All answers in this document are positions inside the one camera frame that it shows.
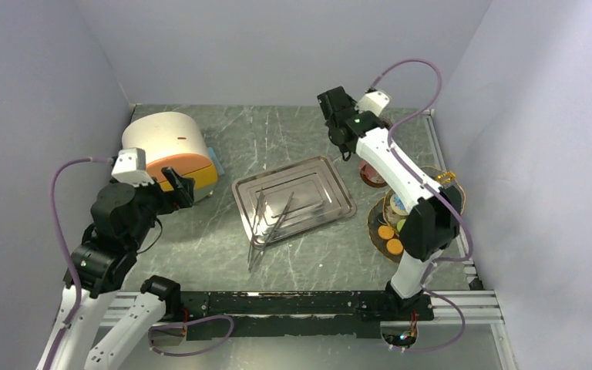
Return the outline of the metal tongs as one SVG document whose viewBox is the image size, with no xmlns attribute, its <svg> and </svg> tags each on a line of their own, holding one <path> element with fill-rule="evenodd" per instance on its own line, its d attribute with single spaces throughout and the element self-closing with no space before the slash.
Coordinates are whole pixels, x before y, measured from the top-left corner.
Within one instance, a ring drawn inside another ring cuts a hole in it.
<svg viewBox="0 0 592 370">
<path fill-rule="evenodd" d="M 254 217 L 250 222 L 251 238 L 247 253 L 247 271 L 251 273 L 256 264 L 261 262 L 267 247 L 273 242 L 278 230 L 286 219 L 287 212 L 293 203 L 294 192 L 291 192 L 287 198 L 282 211 L 276 216 L 277 220 L 273 224 L 267 221 L 273 217 L 273 214 L 267 214 L 268 203 L 265 200 L 264 191 L 259 192 Z"/>
</svg>

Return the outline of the blue sprinkled donut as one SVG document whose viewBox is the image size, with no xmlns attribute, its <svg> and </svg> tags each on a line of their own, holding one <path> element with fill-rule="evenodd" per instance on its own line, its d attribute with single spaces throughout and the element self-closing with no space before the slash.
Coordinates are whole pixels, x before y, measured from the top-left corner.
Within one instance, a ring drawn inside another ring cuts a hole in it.
<svg viewBox="0 0 592 370">
<path fill-rule="evenodd" d="M 404 203 L 395 193 L 389 199 L 389 206 L 394 214 L 397 214 L 401 217 L 405 217 L 409 214 L 405 208 Z"/>
</svg>

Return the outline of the small glass plate gold rim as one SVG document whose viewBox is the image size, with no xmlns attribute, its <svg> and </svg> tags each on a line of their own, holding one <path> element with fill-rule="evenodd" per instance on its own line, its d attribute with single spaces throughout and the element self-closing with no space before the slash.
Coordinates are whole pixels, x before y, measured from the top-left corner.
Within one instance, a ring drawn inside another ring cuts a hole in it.
<svg viewBox="0 0 592 370">
<path fill-rule="evenodd" d="M 460 192 L 459 213 L 461 215 L 463 215 L 463 212 L 464 212 L 465 206 L 466 206 L 466 192 L 464 191 L 462 186 L 459 184 L 456 174 L 452 171 L 441 170 L 441 169 L 439 169 L 437 167 L 433 167 L 433 166 L 422 166 L 421 169 L 426 175 L 428 175 L 433 180 L 435 180 L 437 183 L 439 183 L 443 188 L 456 187 L 459 190 L 459 192 Z M 393 190 L 389 190 L 383 198 L 382 212 L 384 214 L 394 214 L 389 206 L 389 199 L 394 193 L 395 192 Z"/>
</svg>

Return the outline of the orange biscuit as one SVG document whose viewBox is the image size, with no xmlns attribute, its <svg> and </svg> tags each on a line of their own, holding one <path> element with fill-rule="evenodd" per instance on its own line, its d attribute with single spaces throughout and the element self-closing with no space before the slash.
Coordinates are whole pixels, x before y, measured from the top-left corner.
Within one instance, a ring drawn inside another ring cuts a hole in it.
<svg viewBox="0 0 592 370">
<path fill-rule="evenodd" d="M 378 236 L 383 240 L 391 240 L 395 236 L 395 231 L 388 225 L 378 227 Z"/>
<path fill-rule="evenodd" d="M 399 239 L 392 238 L 386 242 L 386 250 L 391 255 L 400 255 L 404 251 L 404 247 Z"/>
</svg>

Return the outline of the orange biscuit front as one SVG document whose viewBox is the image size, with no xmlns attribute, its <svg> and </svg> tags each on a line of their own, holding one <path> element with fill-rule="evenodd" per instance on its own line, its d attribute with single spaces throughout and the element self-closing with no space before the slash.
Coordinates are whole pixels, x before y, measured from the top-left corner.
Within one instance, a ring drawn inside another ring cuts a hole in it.
<svg viewBox="0 0 592 370">
<path fill-rule="evenodd" d="M 404 247 L 399 239 L 392 238 L 386 242 L 386 250 L 391 255 L 400 255 L 404 251 Z"/>
</svg>

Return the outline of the brown coaster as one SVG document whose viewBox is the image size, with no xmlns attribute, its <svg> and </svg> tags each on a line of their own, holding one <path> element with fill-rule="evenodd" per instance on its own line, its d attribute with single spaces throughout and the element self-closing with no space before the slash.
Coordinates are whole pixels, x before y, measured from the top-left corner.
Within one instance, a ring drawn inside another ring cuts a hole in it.
<svg viewBox="0 0 592 370">
<path fill-rule="evenodd" d="M 367 177 L 364 173 L 360 173 L 361 180 L 368 186 L 374 188 L 386 187 L 387 183 L 380 177 Z"/>
</svg>

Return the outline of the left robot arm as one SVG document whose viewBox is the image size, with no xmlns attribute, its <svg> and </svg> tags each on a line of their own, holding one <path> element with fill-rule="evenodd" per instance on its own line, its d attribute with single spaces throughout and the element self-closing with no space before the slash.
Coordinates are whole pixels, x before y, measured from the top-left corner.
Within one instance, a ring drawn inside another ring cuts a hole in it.
<svg viewBox="0 0 592 370">
<path fill-rule="evenodd" d="M 183 308 L 180 286 L 164 277 L 143 284 L 140 299 L 108 335 L 95 343 L 99 326 L 137 262 L 140 248 L 160 215 L 194 203 L 194 179 L 172 167 L 162 174 L 171 186 L 165 191 L 144 169 L 114 173 L 91 206 L 92 223 L 80 245 L 69 251 L 56 231 L 67 263 L 61 305 L 51 336 L 39 360 L 40 369 L 116 368 L 130 353 L 143 330 L 160 319 L 178 317 Z"/>
</svg>

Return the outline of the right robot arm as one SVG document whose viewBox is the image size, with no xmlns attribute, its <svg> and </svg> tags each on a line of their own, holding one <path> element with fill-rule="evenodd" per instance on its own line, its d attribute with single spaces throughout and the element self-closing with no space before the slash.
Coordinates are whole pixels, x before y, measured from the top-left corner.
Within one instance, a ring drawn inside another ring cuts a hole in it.
<svg viewBox="0 0 592 370">
<path fill-rule="evenodd" d="M 390 102 L 385 92 L 373 90 L 355 100 L 338 86 L 319 94 L 317 101 L 330 141 L 342 154 L 355 154 L 370 165 L 405 208 L 399 231 L 404 254 L 385 299 L 387 313 L 403 319 L 413 311 L 432 263 L 459 236 L 462 195 L 428 176 L 395 143 L 380 117 Z"/>
</svg>

